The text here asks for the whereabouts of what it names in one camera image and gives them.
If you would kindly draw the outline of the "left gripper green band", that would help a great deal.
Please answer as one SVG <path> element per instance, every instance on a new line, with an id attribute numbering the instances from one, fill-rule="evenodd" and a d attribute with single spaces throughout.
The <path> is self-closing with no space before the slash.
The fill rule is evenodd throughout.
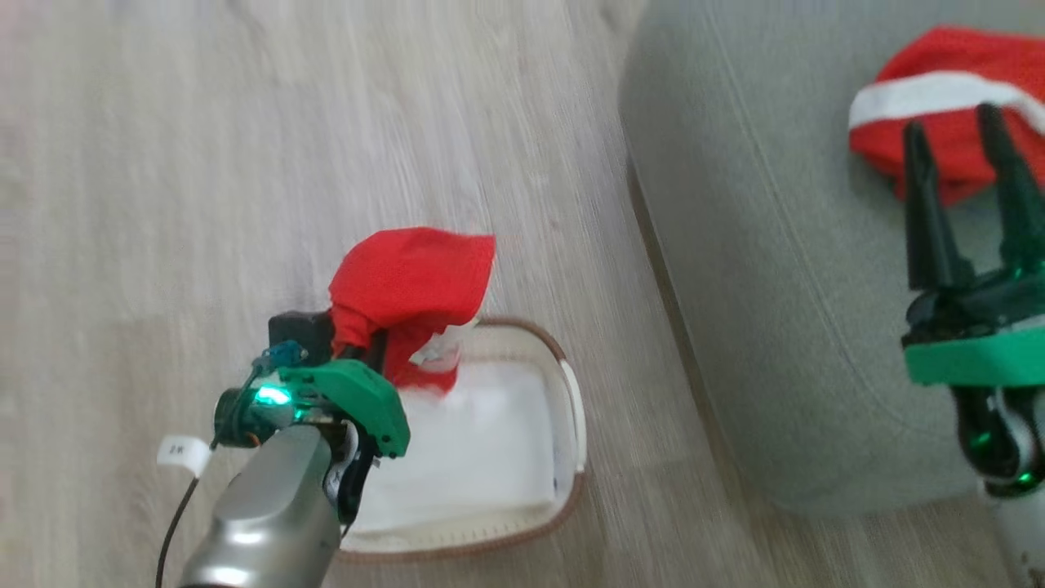
<path id="1" fill-rule="evenodd" d="M 402 399 L 384 378 L 388 331 L 373 332 L 363 363 L 336 359 L 281 367 L 278 376 L 296 407 L 294 424 L 311 425 L 330 446 L 321 487 L 340 523 L 354 523 L 363 485 L 380 458 L 402 458 L 411 442 Z"/>

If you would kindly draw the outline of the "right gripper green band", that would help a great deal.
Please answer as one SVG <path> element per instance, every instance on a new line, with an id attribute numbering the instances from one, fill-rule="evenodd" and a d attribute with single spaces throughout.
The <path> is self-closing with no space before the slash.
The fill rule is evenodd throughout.
<path id="1" fill-rule="evenodd" d="M 928 136 L 921 122 L 908 122 L 902 136 L 908 283 L 912 291 L 924 293 L 908 306 L 908 331 L 900 339 L 906 371 L 912 383 L 924 386 L 1041 387 L 1043 193 L 1016 148 L 1003 109 L 980 104 L 976 118 L 983 154 L 995 172 L 1003 225 L 1000 256 L 1007 271 L 974 280 L 940 201 Z"/>

